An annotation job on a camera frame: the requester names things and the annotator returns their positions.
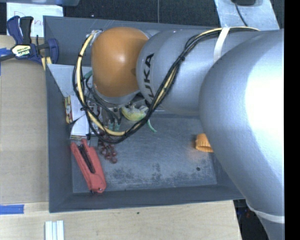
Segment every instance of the wooden table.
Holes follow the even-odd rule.
[[[48,202],[0,216],[0,240],[43,240],[46,221],[64,221],[66,240],[241,240],[232,201],[49,213]]]

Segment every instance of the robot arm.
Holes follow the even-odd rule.
[[[110,39],[116,31],[121,34],[116,33],[111,42],[104,39],[107,31],[112,32]],[[230,29],[217,59],[222,29],[207,28],[203,33],[202,29],[171,29],[154,36],[135,29],[122,31],[106,30],[93,43],[109,56],[92,58],[95,91],[109,107],[117,108],[139,93],[149,109],[128,130],[112,131],[96,121],[99,128],[123,141],[138,134],[157,108],[198,116],[215,156],[269,238],[284,239],[284,31]],[[113,58],[120,67],[113,65]],[[80,63],[76,70],[76,83],[81,83]],[[85,106],[83,90],[77,89]]]

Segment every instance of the cable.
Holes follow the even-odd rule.
[[[243,24],[244,24],[246,27],[248,27],[248,24],[246,23],[244,17],[242,16],[242,14],[241,14],[241,12],[240,12],[240,10],[239,10],[239,8],[238,8],[238,4],[237,4],[236,2],[235,2],[234,4],[235,4],[236,11],[238,12],[238,14],[239,14],[239,16],[240,16],[241,21],[243,22]]]
[[[102,141],[106,143],[120,143],[129,136],[133,135],[137,132],[143,125],[147,123],[150,119],[152,113],[157,109],[157,107],[163,102],[164,98],[169,94],[176,78],[178,72],[180,70],[180,66],[183,61],[186,59],[186,56],[192,51],[192,49],[199,43],[203,42],[208,39],[217,38],[221,33],[222,28],[215,28],[198,35],[192,36],[185,44],[182,53],[178,56],[175,62],[172,64],[170,69],[168,70],[164,80],[162,81],[161,85],[159,86],[158,90],[155,93],[155,96],[150,104],[148,111],[145,117],[139,121],[137,121],[132,127],[125,131],[113,131],[108,129],[98,118],[97,115],[91,110],[90,107],[87,106],[87,97],[84,95],[85,93],[85,85],[84,85],[84,78],[82,74],[82,58],[85,53],[85,50],[92,40],[94,34],[96,33],[93,31],[85,40],[84,44],[82,45],[82,49],[78,55],[78,59],[76,65],[73,69],[72,74],[72,84],[75,94],[77,95],[82,109],[85,110],[88,123],[92,131],[96,136],[98,136]],[[239,32],[239,31],[258,31],[256,28],[252,27],[233,27],[229,30],[230,33]],[[105,138],[103,135],[99,134],[93,126],[93,123],[98,126],[100,130],[102,130],[108,138]]]
[[[92,74],[89,74],[88,77],[86,77],[86,76],[84,77],[84,79],[85,79],[85,86],[86,86],[87,89],[88,89],[88,94],[87,94],[87,96],[89,97],[90,95],[92,95],[93,98],[94,98],[94,99],[90,99],[89,101],[90,101],[90,102],[93,102],[93,103],[95,103],[96,105],[98,105],[99,107],[103,108],[103,109],[107,112],[107,114],[108,114],[108,116],[110,117],[112,123],[114,123],[114,122],[115,122],[115,119],[116,119],[116,121],[120,124],[120,123],[121,123],[121,118],[119,118],[119,117],[116,115],[116,113],[114,113],[113,111],[111,111],[111,110],[107,107],[107,105],[106,105],[106,104],[104,103],[104,101],[98,96],[98,94],[93,90],[93,88],[89,87],[88,81],[89,81],[89,79],[91,78],[91,76],[92,76]]]

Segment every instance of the black cable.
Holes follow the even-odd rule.
[[[106,106],[103,106],[103,105],[97,103],[93,98],[90,98],[90,94],[91,93],[88,93],[87,100],[90,101],[90,102],[92,102],[92,103],[94,103],[95,105],[103,108],[108,113],[108,117],[110,117],[111,123],[114,123],[115,122],[115,118],[114,118],[113,114],[111,113],[111,110],[109,110]]]
[[[110,117],[111,123],[115,123],[115,119],[117,120],[117,122],[121,121],[119,119],[119,117],[116,115],[116,113],[114,113],[113,111],[111,111],[106,104],[103,102],[103,100],[99,97],[99,95],[93,90],[93,88],[90,88],[88,86],[88,81],[90,79],[91,76],[89,76],[88,78],[85,79],[85,86],[88,89],[88,95],[92,95],[94,98],[94,102],[95,104],[97,104],[98,106],[100,106],[101,108],[103,108],[108,116]]]
[[[235,4],[236,11],[238,12],[238,14],[239,14],[239,16],[240,16],[241,21],[243,22],[243,24],[244,24],[246,27],[249,27],[248,24],[246,23],[244,17],[242,16],[242,14],[241,14],[239,8],[238,8],[238,4],[237,4],[236,2],[235,2],[234,4]]]
[[[231,28],[228,33],[230,34],[230,33],[239,32],[239,31],[256,31],[256,29],[234,27],[234,28]],[[80,95],[79,95],[79,92],[77,90],[77,85],[76,85],[76,81],[75,81],[76,70],[78,70],[77,69],[77,65],[76,65],[74,67],[73,75],[72,75],[73,88],[74,88],[74,91],[75,91],[76,95],[78,96],[78,98],[80,100],[80,103],[81,103],[83,109],[86,112],[86,116],[88,118],[89,126],[92,129],[92,131],[94,132],[94,134],[96,136],[98,136],[103,142],[117,144],[117,143],[120,143],[120,142],[124,141],[126,138],[128,138],[131,135],[133,135],[134,133],[136,133],[142,126],[144,126],[147,123],[147,121],[150,119],[152,113],[162,103],[162,101],[164,100],[164,98],[169,94],[169,92],[170,92],[172,86],[174,85],[175,80],[176,80],[176,78],[178,76],[178,72],[180,70],[181,64],[186,59],[186,56],[193,50],[193,48],[199,42],[203,42],[205,40],[212,39],[212,38],[217,38],[217,37],[219,37],[220,33],[221,33],[221,29],[214,30],[214,31],[212,30],[211,32],[208,32],[208,33],[198,34],[198,35],[192,36],[186,42],[183,51],[178,56],[178,58],[175,60],[175,62],[172,64],[172,66],[168,70],[166,76],[164,77],[164,80],[162,81],[161,85],[159,86],[158,90],[156,91],[155,96],[152,99],[152,103],[148,107],[148,111],[147,111],[145,117],[143,119],[139,120],[138,122],[136,122],[131,128],[129,128],[128,130],[126,130],[124,132],[124,134],[121,135],[121,136],[112,136],[112,135],[108,134],[108,132],[105,130],[104,133],[106,134],[106,136],[108,136],[108,138],[104,138],[104,136],[102,136],[99,133],[97,133],[96,129],[93,127],[92,122],[91,122],[91,118],[89,116],[88,111],[91,113],[91,115],[95,118],[95,120],[98,123],[100,123],[101,125],[103,125],[103,124],[102,124],[102,122],[100,122],[100,120],[98,119],[97,115],[95,115],[93,113],[93,111],[91,111],[91,109],[84,104],[84,103],[86,103],[86,96],[84,96],[84,103],[83,103],[82,100],[80,100]],[[82,66],[81,65],[80,65],[80,69],[79,70],[81,71],[80,75],[81,75],[81,83],[82,83],[83,80],[82,80]]]

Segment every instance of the black floor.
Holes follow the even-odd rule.
[[[285,0],[270,0],[279,27],[285,27]],[[64,16],[218,27],[214,0],[80,0]],[[6,4],[0,3],[0,34],[6,34]],[[258,217],[244,200],[234,201],[243,240],[267,240]]]

